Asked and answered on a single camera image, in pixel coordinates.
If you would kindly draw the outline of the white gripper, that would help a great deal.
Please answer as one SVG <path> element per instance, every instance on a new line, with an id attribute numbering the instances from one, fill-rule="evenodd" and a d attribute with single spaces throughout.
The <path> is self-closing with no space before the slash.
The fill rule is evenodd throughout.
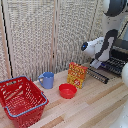
<path id="1" fill-rule="evenodd" d="M 90 62 L 90 66 L 95 69 L 98 69 L 100 67 L 100 65 L 101 65 L 101 62 L 96 59 L 94 59 Z"/>

